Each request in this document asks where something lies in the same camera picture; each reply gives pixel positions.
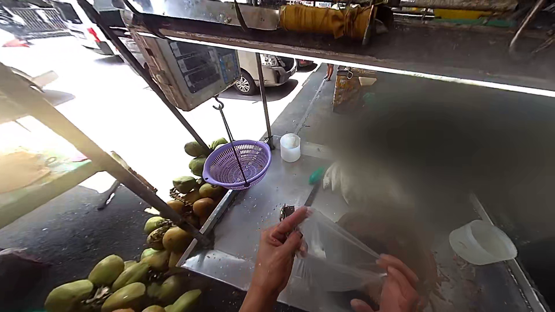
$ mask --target hand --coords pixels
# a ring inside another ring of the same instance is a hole
[[[287,285],[295,252],[302,242],[302,234],[294,229],[306,218],[306,213],[307,208],[301,207],[278,225],[262,232],[253,280],[241,312],[269,309]]]
[[[416,283],[418,277],[401,260],[392,255],[380,255],[378,265],[387,270],[387,277],[381,293],[380,312],[413,312],[418,303]],[[359,299],[351,300],[356,312],[374,312],[368,304]]]

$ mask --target person's legs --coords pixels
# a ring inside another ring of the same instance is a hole
[[[326,65],[327,65],[327,68],[326,68],[326,76],[324,77],[324,80],[326,80],[326,79],[329,77],[329,75],[330,75],[330,65],[329,65],[329,64],[326,64]]]
[[[331,75],[334,74],[334,65],[333,64],[328,64],[327,65],[327,75],[326,75],[326,81],[330,81],[331,80]]]

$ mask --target white plastic bowl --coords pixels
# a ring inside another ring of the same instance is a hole
[[[474,220],[449,234],[451,247],[464,260],[477,265],[513,259],[517,248],[496,226]]]

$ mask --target white plastic cup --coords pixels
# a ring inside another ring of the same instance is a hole
[[[281,158],[292,163],[301,157],[301,138],[298,135],[288,133],[279,140]]]
[[[498,227],[474,220],[449,234],[451,247],[464,260],[477,265],[513,259],[517,248]]]

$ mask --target person's arm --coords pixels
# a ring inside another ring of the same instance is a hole
[[[301,207],[277,226],[262,232],[253,280],[240,312],[271,310],[289,281],[295,252],[302,241],[302,234],[294,229],[306,218],[306,212],[307,208]]]

